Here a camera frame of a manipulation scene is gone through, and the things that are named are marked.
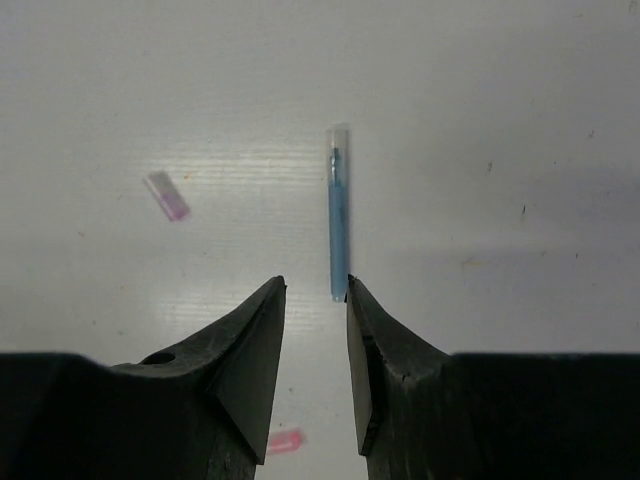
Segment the pink plastic piece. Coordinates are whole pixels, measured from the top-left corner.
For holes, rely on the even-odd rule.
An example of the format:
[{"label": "pink plastic piece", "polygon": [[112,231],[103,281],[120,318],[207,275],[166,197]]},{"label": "pink plastic piece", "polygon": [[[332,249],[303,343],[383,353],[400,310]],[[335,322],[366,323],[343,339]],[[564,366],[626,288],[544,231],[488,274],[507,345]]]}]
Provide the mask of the pink plastic piece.
[{"label": "pink plastic piece", "polygon": [[152,172],[143,182],[170,221],[182,220],[187,216],[189,205],[184,201],[167,172]]},{"label": "pink plastic piece", "polygon": [[304,433],[299,428],[271,433],[267,443],[267,455],[295,452],[306,441]]}]

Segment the pink tube fragment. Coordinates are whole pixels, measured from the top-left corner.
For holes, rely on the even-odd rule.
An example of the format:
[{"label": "pink tube fragment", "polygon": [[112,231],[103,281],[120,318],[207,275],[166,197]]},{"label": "pink tube fragment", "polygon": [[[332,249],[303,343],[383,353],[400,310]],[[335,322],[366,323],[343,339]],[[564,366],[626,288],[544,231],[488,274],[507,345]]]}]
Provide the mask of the pink tube fragment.
[{"label": "pink tube fragment", "polygon": [[187,216],[189,205],[184,201],[167,172],[151,172],[143,183],[170,221],[182,220]]},{"label": "pink tube fragment", "polygon": [[271,432],[267,443],[267,455],[295,452],[306,442],[307,439],[299,428]]}]

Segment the clear plastic cap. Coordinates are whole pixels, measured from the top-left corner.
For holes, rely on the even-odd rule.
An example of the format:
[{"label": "clear plastic cap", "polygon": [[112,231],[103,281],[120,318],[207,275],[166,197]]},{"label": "clear plastic cap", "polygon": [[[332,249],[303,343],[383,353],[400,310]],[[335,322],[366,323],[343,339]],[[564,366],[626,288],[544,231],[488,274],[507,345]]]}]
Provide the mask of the clear plastic cap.
[{"label": "clear plastic cap", "polygon": [[337,125],[327,130],[327,176],[329,183],[346,184],[349,169],[349,129]]}]

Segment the white surface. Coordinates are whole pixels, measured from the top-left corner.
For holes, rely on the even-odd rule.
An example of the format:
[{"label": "white surface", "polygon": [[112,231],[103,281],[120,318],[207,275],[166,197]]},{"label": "white surface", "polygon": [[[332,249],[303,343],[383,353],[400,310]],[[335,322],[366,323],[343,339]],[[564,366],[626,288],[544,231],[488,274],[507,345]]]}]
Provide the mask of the white surface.
[{"label": "white surface", "polygon": [[353,271],[392,314],[446,351],[639,351],[634,5],[4,0],[0,347],[139,361],[283,274],[273,425],[309,442],[257,478],[365,478],[328,285],[349,121]]}]

